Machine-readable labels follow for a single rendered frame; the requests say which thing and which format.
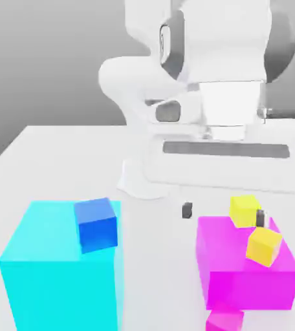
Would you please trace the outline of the small golden yellow cube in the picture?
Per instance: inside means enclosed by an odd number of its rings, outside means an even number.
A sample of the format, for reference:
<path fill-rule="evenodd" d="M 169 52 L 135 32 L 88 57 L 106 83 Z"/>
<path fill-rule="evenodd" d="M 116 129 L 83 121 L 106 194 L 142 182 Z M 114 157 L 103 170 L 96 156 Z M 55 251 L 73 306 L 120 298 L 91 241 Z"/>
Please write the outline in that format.
<path fill-rule="evenodd" d="M 256 227 L 248 237 L 246 258 L 269 268 L 279 254 L 282 240 L 282 234 L 268 228 Z"/>

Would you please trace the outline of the large magenta box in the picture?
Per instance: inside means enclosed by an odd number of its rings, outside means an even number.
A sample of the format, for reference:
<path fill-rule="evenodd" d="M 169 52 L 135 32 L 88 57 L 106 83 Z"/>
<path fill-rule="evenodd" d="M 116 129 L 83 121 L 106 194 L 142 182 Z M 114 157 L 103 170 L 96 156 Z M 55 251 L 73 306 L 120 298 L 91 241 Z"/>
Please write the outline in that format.
<path fill-rule="evenodd" d="M 295 258 L 286 242 L 271 267 L 246 257 L 253 228 L 236 228 L 230 217 L 197 222 L 196 259 L 206 308 L 289 310 L 295 298 Z"/>

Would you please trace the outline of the large cyan box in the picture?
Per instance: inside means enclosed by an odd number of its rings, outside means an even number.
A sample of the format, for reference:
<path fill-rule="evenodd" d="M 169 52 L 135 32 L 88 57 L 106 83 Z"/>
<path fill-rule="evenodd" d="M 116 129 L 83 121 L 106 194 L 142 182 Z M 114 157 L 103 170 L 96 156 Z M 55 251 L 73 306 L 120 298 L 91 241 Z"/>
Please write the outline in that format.
<path fill-rule="evenodd" d="M 82 254 L 72 201 L 34 201 L 0 257 L 17 331 L 122 331 L 124 253 Z"/>

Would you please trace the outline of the small lemon yellow cube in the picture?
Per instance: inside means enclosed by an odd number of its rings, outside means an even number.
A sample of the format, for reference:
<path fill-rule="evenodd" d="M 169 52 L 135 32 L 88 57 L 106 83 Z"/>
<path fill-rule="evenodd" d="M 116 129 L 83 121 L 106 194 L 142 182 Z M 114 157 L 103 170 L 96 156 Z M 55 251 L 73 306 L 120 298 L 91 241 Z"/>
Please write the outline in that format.
<path fill-rule="evenodd" d="M 241 195 L 230 198 L 229 216 L 237 228 L 256 225 L 256 213 L 261 205 L 255 195 Z"/>

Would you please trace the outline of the small blue cube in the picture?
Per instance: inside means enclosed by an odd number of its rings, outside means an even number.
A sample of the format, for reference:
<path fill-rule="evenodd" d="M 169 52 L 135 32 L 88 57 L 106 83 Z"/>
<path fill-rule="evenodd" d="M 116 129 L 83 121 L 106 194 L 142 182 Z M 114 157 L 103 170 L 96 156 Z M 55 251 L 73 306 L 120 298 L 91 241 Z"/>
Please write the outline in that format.
<path fill-rule="evenodd" d="M 82 253 L 118 246 L 117 216 L 108 198 L 74 204 Z"/>

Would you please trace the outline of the small pink cube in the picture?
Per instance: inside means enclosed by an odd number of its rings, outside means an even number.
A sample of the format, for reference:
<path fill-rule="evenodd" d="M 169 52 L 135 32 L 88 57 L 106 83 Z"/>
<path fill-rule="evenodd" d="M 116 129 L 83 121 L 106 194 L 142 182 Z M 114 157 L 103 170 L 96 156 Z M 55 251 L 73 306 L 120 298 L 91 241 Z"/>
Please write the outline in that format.
<path fill-rule="evenodd" d="M 241 331 L 244 312 L 240 310 L 212 310 L 206 320 L 206 331 Z"/>

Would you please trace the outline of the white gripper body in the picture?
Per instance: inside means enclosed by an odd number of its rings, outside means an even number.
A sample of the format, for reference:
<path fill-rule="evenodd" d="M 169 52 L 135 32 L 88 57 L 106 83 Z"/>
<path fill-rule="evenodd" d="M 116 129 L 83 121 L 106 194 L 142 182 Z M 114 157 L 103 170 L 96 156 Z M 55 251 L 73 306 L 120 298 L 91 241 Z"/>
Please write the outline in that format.
<path fill-rule="evenodd" d="M 219 187 L 245 191 L 295 193 L 295 121 L 268 121 L 248 129 L 246 156 L 199 154 L 185 141 L 172 141 L 164 153 L 154 139 L 144 161 L 152 182 L 184 186 Z"/>

